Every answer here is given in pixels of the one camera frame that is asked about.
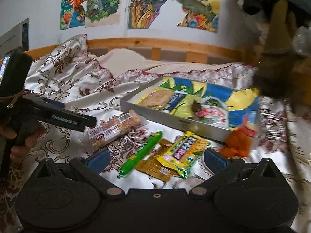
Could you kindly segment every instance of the blue packaging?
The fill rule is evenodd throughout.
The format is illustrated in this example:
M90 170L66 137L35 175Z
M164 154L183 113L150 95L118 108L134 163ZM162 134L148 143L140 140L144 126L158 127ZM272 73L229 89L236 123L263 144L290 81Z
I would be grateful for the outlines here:
M166 107L162 110L164 113L170 113L177 104L186 97L187 93L175 91L172 99L167 103Z

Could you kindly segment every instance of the green packaged sausage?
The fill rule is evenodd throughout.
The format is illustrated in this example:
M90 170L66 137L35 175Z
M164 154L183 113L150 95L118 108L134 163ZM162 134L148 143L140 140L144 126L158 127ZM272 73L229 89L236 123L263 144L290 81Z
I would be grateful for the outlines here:
M129 174L135 166L141 161L150 151L151 149L160 141L162 138L162 131L158 131L153 134L145 143L145 145L136 152L133 156L131 156L128 161L126 161L123 166L121 166L119 170L118 179L121 177L125 177Z

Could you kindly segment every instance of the white wall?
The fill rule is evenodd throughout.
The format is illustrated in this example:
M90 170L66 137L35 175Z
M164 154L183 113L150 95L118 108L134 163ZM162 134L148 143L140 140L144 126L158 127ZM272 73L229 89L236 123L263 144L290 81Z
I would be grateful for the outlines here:
M119 25L69 28L59 30L61 0L0 0L0 36L29 18L29 49L56 44L76 34L86 33L88 39L110 37L159 37L187 40L222 46L229 49L250 47L257 41L243 23L243 14L233 0L221 0L220 23L217 33L176 27L184 12L176 0L167 1L150 29L128 30L126 7L130 0L121 0Z

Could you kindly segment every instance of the wooden bed frame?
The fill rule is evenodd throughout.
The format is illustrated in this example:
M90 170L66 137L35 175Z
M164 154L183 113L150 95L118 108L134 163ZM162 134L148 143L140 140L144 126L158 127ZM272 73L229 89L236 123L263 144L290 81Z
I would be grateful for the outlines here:
M107 48L108 51L116 48L147 47L151 48L151 60L161 60L161 49L166 49L187 52L185 62L190 63L207 64L209 55L228 58L232 60L232 62L244 62L252 65L257 63L255 53L245 49L231 50L218 46L172 39L135 37L106 38L88 40L87 44L90 49ZM33 59L38 59L50 53L57 46L58 45L46 46L26 51L26 53L32 56Z

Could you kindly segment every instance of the hand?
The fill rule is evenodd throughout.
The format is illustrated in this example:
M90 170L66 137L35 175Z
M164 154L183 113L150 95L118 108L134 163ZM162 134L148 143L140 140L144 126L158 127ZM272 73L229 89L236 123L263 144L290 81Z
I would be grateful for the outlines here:
M10 159L20 164L25 156L30 152L30 149L34 148L38 144L38 136L46 133L46 129L43 125L35 129L33 135L30 135L25 140L24 146L13 146L10 154ZM16 132L5 125L0 125L0 136L4 136L6 139L13 139L16 137Z

